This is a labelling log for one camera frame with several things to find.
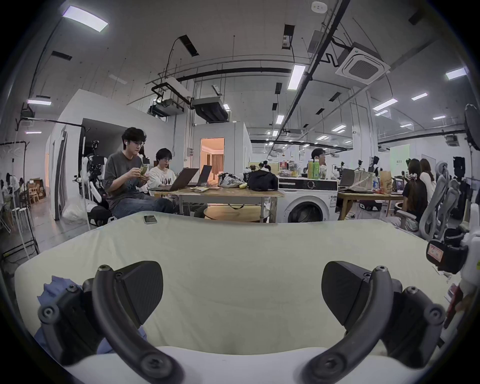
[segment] paper bag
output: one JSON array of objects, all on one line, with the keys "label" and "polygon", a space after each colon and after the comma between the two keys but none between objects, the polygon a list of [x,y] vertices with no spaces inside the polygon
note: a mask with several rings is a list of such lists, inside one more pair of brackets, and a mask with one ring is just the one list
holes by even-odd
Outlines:
[{"label": "paper bag", "polygon": [[392,193],[392,172],[380,171],[380,191],[384,194]]}]

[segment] open laptop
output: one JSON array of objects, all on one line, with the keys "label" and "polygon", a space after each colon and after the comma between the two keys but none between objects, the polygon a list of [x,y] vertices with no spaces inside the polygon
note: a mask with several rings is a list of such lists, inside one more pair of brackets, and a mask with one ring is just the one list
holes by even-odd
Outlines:
[{"label": "open laptop", "polygon": [[208,181],[208,176],[210,176],[211,170],[211,165],[204,165],[198,181],[196,183],[188,183],[187,187],[200,187],[202,184],[205,184]]},{"label": "open laptop", "polygon": [[165,185],[163,187],[149,188],[149,191],[157,192],[173,192],[185,188],[193,176],[198,172],[198,168],[184,168],[179,176],[175,179],[172,185]]}]

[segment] screw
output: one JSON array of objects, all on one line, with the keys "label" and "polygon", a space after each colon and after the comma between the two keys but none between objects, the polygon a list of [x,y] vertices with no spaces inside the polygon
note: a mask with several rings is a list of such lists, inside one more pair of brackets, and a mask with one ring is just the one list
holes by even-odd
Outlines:
[{"label": "screw", "polygon": [[49,319],[49,318],[52,317],[52,315],[53,315],[53,309],[51,309],[50,307],[45,308],[45,309],[43,310],[43,315],[44,315],[46,318]]}]

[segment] chair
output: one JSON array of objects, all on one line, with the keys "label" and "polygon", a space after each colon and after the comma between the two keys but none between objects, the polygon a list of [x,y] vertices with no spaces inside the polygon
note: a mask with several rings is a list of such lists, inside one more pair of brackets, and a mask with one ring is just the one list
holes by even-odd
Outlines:
[{"label": "chair", "polygon": [[[417,232],[409,232],[411,234],[414,234],[415,236],[419,236],[423,238],[424,240],[430,241],[433,239],[435,233],[439,230],[441,230],[441,233],[443,235],[443,232],[445,231],[445,226],[446,226],[446,219],[448,217],[446,216],[446,219],[442,221],[442,226],[443,229],[439,229],[437,226],[437,212],[438,208],[441,203],[445,202],[446,196],[449,195],[449,190],[448,189],[448,182],[446,178],[443,175],[440,175],[437,180],[437,186],[435,187],[435,191],[433,192],[433,196],[430,199],[430,202],[427,205],[427,208],[425,209],[425,212],[423,212],[423,215],[420,219],[419,223],[419,230]],[[447,205],[450,204],[451,198],[449,197],[448,202],[445,205],[445,209],[447,210]],[[405,212],[405,211],[397,211],[396,213],[398,216],[401,217],[402,221],[400,224],[400,229],[406,230],[406,221],[407,218],[415,220],[415,215],[412,215],[411,213]]]}]

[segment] woman with long hair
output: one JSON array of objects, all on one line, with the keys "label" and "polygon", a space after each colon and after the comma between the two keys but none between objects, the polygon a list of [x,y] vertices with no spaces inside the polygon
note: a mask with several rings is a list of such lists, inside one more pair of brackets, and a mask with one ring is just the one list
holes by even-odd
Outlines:
[{"label": "woman with long hair", "polygon": [[430,163],[427,159],[420,160],[420,168],[420,180],[422,180],[427,187],[427,201],[430,202],[433,193],[435,192],[437,182],[435,181],[435,177],[432,175],[432,169],[430,168]]},{"label": "woman with long hair", "polygon": [[[403,190],[402,211],[406,211],[415,216],[415,220],[407,218],[406,229],[410,232],[417,232],[419,230],[421,216],[428,205],[427,187],[425,183],[420,180],[421,167],[418,159],[410,160],[408,173],[410,174],[410,180]],[[401,224],[401,218],[398,216],[384,217],[383,221],[391,223],[395,227],[400,227]]]}]

